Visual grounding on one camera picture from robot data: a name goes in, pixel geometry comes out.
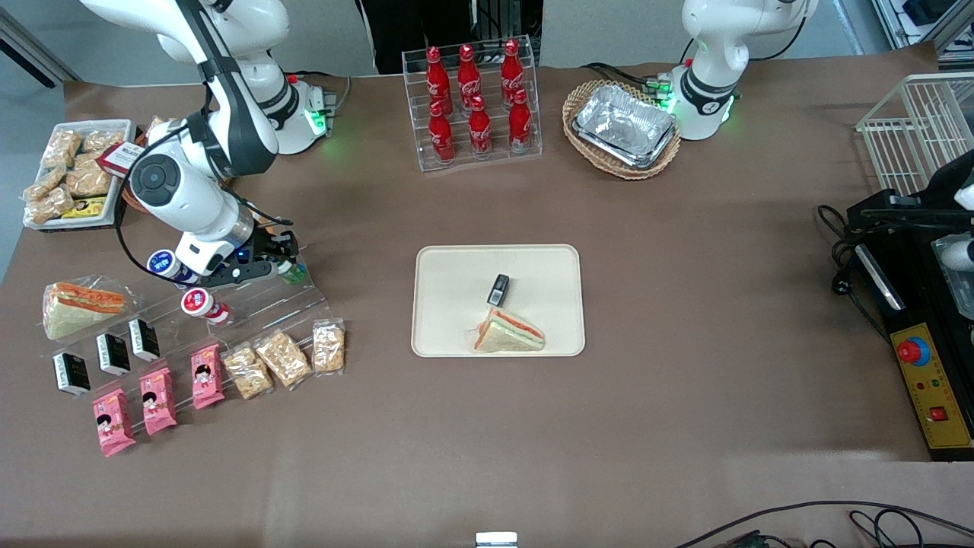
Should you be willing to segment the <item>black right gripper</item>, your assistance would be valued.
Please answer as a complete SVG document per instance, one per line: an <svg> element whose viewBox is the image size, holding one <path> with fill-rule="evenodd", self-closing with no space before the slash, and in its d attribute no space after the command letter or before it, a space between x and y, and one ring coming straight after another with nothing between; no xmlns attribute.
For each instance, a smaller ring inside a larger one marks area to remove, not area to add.
<svg viewBox="0 0 974 548"><path fill-rule="evenodd" d="M300 249L291 231L275 234L270 228L254 228L250 239L240 247L240 264L269 265L272 269L290 270Z"/></svg>

